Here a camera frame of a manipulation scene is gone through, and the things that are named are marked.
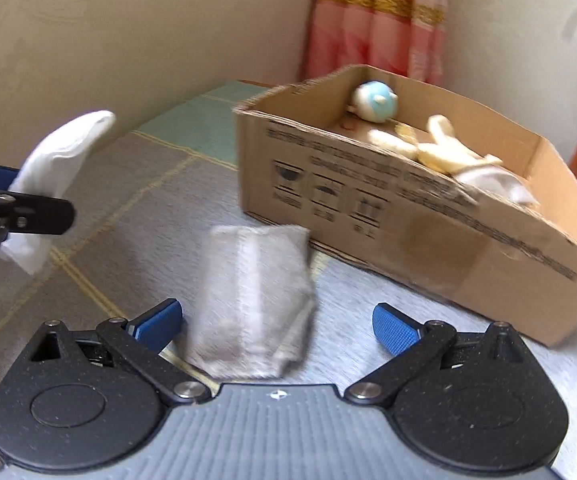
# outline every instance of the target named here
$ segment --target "gray ribbed plate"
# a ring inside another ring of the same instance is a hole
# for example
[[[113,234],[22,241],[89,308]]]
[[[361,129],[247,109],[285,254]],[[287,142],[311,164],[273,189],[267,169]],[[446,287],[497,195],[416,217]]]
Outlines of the gray ribbed plate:
[[[159,433],[122,462],[78,475],[15,466],[0,480],[476,480],[408,449],[378,408],[336,388],[226,384],[212,401],[172,410]],[[517,480],[553,480],[546,468]]]

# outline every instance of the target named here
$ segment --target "folded cloth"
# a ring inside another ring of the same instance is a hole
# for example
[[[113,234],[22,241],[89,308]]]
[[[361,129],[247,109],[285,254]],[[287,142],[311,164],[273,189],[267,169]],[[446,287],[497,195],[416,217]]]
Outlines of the folded cloth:
[[[24,162],[10,191],[62,198],[84,164],[93,144],[115,122],[112,112],[82,115],[49,134]],[[10,233],[0,257],[35,274],[48,259],[53,237]]]
[[[302,358],[315,287],[307,229],[216,227],[186,359],[216,378],[278,378]]]

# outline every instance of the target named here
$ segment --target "gray cloth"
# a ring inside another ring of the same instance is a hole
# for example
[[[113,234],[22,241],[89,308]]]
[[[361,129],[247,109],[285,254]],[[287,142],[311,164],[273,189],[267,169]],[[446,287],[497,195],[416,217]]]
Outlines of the gray cloth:
[[[216,227],[208,235],[187,360],[216,378],[277,378],[302,359],[315,287],[308,230]]]

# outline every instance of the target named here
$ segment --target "white wall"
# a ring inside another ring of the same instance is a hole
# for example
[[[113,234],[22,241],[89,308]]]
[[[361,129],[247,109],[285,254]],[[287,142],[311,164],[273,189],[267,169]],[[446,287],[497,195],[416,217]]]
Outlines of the white wall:
[[[311,0],[0,0],[0,163],[108,108],[116,133],[227,78],[299,76]]]
[[[577,146],[577,0],[449,0],[444,85]]]

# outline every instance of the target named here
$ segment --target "shipping symbol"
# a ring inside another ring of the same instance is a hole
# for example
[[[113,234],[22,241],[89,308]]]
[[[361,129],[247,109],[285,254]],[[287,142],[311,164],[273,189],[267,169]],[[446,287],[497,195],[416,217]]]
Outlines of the shipping symbol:
[[[344,184],[332,178],[313,174],[313,197],[316,204],[323,205],[328,209],[339,211],[339,201]]]
[[[274,161],[275,187],[297,196],[301,196],[300,181],[303,170],[285,162]]]
[[[387,200],[361,189],[356,189],[355,206],[351,216],[374,227],[379,227],[387,205]]]

